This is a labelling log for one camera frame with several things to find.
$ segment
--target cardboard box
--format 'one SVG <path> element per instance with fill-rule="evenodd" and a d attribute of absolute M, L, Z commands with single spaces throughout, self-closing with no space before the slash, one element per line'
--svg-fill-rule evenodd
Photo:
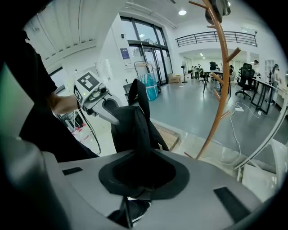
<path fill-rule="evenodd" d="M 180 75 L 170 74 L 169 83 L 179 83 L 179 82 L 180 82 Z"/>

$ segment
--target black shirt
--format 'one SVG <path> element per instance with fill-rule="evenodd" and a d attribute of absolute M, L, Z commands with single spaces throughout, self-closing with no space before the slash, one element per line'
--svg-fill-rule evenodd
<path fill-rule="evenodd" d="M 8 54 L 6 61 L 15 79 L 35 103 L 22 127 L 20 137 L 34 143 L 41 151 L 53 153 L 58 162 L 97 157 L 83 147 L 53 115 L 46 97 L 57 87 L 48 75 L 40 55 L 26 42 L 16 46 L 17 55 Z"/>

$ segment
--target poster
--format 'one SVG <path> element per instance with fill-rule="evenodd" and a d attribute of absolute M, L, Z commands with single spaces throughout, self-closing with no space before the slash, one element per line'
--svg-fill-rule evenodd
<path fill-rule="evenodd" d="M 120 51 L 121 51 L 121 55 L 122 55 L 122 58 L 123 58 L 125 65 L 131 64 L 131 59 L 130 59 L 130 56 L 128 53 L 128 49 L 127 48 L 120 48 Z"/>

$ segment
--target wooden board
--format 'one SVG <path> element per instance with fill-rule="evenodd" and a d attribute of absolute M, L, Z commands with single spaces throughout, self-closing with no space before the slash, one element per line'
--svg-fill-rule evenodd
<path fill-rule="evenodd" d="M 168 146 L 169 151 L 172 151 L 172 149 L 177 144 L 180 135 L 158 124 L 154 124 L 154 126 L 156 127 L 156 129 L 158 130 L 162 138 L 164 139 L 165 143 Z"/>

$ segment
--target floor fan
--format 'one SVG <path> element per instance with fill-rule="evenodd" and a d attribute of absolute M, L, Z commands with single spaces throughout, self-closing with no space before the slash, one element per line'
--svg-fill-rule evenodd
<path fill-rule="evenodd" d="M 182 81 L 182 83 L 187 83 L 187 81 L 185 81 L 185 72 L 187 71 L 187 67 L 186 67 L 186 62 L 182 62 L 181 68 L 183 69 L 183 76 L 184 76 L 184 81 Z"/>

